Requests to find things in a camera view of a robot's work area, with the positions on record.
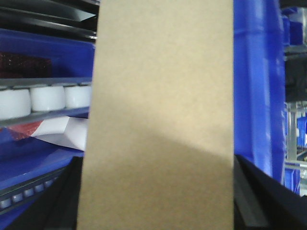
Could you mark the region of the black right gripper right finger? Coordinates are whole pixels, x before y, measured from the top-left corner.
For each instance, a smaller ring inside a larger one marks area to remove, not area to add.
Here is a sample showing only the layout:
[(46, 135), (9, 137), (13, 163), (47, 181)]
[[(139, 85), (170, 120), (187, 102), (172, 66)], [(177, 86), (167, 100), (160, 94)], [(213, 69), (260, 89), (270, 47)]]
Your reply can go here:
[(234, 156), (234, 228), (305, 230), (307, 200), (241, 155)]

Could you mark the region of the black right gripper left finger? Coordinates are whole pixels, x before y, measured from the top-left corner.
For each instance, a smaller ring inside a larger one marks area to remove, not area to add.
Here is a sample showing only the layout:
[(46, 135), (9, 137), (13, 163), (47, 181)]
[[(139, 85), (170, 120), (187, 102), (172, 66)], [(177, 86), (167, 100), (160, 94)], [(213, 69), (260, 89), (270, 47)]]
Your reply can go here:
[(73, 157), (63, 173), (7, 230), (75, 230), (83, 157)]

